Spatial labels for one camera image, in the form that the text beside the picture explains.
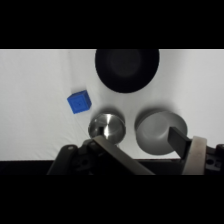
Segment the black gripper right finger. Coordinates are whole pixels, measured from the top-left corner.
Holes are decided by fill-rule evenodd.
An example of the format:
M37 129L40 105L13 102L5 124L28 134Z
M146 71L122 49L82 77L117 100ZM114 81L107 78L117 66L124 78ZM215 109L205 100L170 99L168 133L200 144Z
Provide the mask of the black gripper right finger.
M189 139L176 127L170 127L168 143L183 163L182 175L203 175L205 171L207 140L194 136Z

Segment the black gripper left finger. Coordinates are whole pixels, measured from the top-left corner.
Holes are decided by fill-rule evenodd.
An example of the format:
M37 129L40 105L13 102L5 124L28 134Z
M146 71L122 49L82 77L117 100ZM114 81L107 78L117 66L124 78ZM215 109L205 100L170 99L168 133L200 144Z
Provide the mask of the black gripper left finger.
M97 155L97 164L101 171L111 174L153 175L152 171L132 159L103 136L94 137L90 148Z

